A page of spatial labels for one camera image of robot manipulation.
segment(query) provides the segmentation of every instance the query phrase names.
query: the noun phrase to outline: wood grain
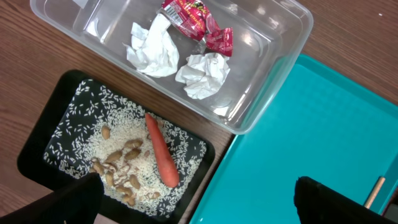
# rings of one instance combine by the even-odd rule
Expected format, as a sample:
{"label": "wood grain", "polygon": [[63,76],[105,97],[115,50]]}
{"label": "wood grain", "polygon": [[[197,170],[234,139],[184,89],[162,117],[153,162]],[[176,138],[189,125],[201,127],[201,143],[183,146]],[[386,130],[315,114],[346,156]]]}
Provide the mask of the wood grain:
{"label": "wood grain", "polygon": [[[315,20],[303,52],[398,104],[398,2],[300,2],[311,10]],[[260,3],[261,0],[251,1],[254,6]],[[21,176],[16,159],[61,74],[70,69],[89,73],[164,118],[208,139],[216,149],[212,169],[233,138],[231,133],[36,17],[27,0],[0,0],[0,215],[50,193],[49,189]],[[181,223],[186,223],[192,214],[192,206],[207,178]],[[96,223],[112,222],[99,216]]]}

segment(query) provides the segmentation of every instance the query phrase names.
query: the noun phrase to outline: transparent plastic bin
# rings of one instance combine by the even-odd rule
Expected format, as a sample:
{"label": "transparent plastic bin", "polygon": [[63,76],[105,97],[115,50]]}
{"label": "transparent plastic bin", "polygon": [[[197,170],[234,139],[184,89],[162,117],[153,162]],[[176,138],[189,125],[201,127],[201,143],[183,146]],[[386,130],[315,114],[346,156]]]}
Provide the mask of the transparent plastic bin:
{"label": "transparent plastic bin", "polygon": [[[193,100],[175,74],[152,78],[126,59],[131,27],[149,29],[163,0],[30,0],[34,13],[125,71],[235,134],[248,132],[269,106],[293,67],[313,26],[311,13],[294,0],[203,0],[221,28],[234,30],[231,71],[220,91]],[[168,29],[186,64],[197,42]]]}

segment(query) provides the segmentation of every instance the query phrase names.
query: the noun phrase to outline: orange carrot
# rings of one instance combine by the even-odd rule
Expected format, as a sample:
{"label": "orange carrot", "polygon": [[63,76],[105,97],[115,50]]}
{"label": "orange carrot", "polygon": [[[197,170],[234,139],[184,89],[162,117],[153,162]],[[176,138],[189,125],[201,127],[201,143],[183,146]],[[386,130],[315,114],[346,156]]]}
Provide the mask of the orange carrot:
{"label": "orange carrot", "polygon": [[177,168],[174,164],[172,156],[169,153],[163,135],[157,126],[157,121],[150,115],[145,114],[145,121],[147,123],[150,138],[154,145],[155,158],[157,167],[159,169],[160,178],[168,187],[176,187],[180,182]]}

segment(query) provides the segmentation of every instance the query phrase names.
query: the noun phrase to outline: red candy wrapper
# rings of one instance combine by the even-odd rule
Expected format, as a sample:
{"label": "red candy wrapper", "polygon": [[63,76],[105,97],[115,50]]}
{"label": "red candy wrapper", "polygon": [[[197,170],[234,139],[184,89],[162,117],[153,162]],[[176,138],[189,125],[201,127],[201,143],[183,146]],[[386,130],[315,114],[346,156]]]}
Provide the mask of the red candy wrapper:
{"label": "red candy wrapper", "polygon": [[199,0],[165,0],[163,13],[187,37],[227,57],[232,56],[233,30],[221,30],[209,9]]}

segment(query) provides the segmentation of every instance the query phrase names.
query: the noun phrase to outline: blue plastic tray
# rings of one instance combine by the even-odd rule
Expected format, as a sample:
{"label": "blue plastic tray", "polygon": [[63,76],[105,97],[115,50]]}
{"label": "blue plastic tray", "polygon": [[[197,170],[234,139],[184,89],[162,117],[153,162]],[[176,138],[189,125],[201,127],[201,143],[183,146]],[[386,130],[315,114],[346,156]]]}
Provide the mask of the blue plastic tray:
{"label": "blue plastic tray", "polygon": [[191,223],[300,223],[295,182],[309,176],[381,213],[398,179],[398,109],[301,55],[256,127],[236,136]]}

